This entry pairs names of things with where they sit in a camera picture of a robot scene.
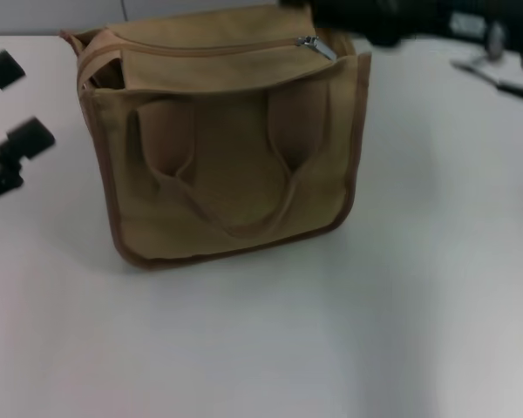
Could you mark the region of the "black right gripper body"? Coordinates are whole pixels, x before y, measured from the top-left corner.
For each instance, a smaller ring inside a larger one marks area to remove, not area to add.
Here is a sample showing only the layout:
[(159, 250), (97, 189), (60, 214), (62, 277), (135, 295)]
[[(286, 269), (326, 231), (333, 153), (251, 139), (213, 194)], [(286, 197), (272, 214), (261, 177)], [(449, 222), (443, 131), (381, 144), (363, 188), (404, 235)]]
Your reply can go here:
[(419, 35), (452, 35), (450, 14), (436, 1), (281, 0), (278, 5), (306, 9), (316, 27), (347, 31), (377, 46), (393, 47)]

